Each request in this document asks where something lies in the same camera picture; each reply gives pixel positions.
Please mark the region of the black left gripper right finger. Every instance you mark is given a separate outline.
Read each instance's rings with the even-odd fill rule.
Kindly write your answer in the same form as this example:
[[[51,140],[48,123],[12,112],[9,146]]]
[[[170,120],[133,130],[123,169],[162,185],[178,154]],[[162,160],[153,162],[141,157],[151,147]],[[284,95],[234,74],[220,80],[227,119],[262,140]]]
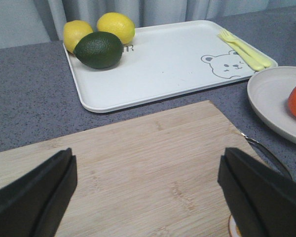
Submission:
[[[296,237],[296,182],[238,148],[221,156],[218,183],[244,237]]]

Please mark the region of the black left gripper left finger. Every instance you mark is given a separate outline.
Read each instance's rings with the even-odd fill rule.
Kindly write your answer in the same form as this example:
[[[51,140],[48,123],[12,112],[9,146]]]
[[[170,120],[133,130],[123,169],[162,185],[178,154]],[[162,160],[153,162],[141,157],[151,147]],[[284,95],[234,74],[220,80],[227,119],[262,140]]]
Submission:
[[[0,189],[0,237],[55,236],[77,187],[70,148]]]

